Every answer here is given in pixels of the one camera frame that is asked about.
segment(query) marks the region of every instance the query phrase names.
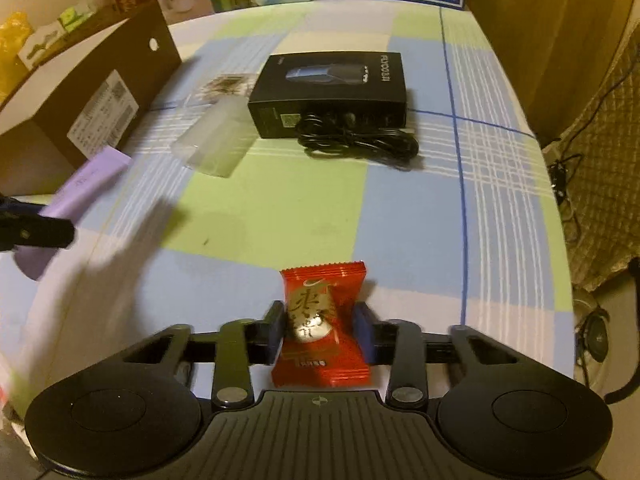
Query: black box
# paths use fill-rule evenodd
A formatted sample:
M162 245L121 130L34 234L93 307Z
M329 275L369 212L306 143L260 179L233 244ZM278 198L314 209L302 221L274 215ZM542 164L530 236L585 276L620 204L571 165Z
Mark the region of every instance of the black box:
M406 89L397 52L274 54L249 97L261 137L295 137L305 114L351 113L357 124L402 128Z

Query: wooden panel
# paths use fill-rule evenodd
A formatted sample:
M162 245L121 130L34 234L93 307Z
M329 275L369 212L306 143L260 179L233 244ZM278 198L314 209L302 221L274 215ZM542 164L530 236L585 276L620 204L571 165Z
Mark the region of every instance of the wooden panel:
M633 0L467 0L542 145L596 92Z

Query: tablecloth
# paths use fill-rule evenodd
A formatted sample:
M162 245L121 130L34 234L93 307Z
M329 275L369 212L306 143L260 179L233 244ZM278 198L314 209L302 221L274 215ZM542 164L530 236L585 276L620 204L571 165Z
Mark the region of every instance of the tablecloth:
M469 12L319 0L173 26L182 66L40 283L0 256L0 385L18 412L48 384L174 323L216 330L283 297L279 269L363 260L382 318L445 333L466 323L571 375L570 281L535 135ZM229 178L195 173L171 142L207 109L198 89L257 74L272 53L400 52L411 171L309 158L259 139ZM210 388L199 374L196 393ZM268 383L268 372L255 380Z

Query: woven mat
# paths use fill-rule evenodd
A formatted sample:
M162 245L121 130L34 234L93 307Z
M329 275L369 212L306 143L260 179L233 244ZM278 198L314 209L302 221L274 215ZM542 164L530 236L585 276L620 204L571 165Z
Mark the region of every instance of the woven mat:
M606 92L633 65L640 49L640 22L600 90L556 147L562 152L596 111ZM584 155L561 205L571 279L593 290L640 254L640 63L602 102L593 121L564 156ZM569 175L577 158L568 163Z

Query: yellow plastic bag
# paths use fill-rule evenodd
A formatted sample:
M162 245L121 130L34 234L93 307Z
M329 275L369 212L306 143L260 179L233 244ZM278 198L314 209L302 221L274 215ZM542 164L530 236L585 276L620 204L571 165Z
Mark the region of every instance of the yellow plastic bag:
M0 25L0 103L29 73L18 52L31 34L33 29L24 12L14 12Z

